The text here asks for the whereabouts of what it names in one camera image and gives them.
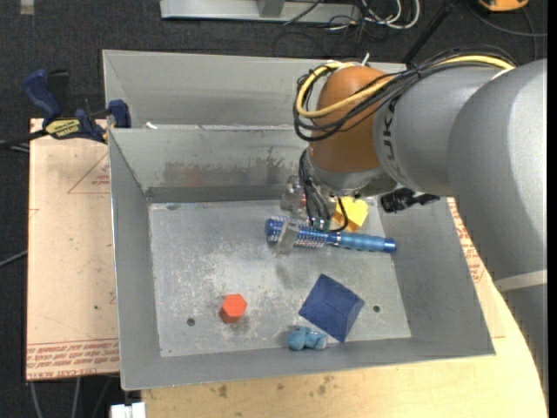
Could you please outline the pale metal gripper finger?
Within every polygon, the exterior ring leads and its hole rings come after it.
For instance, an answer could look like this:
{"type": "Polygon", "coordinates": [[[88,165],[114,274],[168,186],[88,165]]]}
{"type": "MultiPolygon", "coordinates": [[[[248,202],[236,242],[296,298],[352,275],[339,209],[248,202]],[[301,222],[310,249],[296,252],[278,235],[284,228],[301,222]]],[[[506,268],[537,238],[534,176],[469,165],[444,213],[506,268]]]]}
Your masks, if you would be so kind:
{"type": "Polygon", "coordinates": [[[275,254],[279,257],[289,255],[295,246],[298,236],[298,221],[294,219],[286,219],[281,226],[280,234],[275,247],[275,254]]]}
{"type": "Polygon", "coordinates": [[[301,212],[305,209],[305,192],[298,181],[286,184],[279,205],[288,212],[301,212]]]}

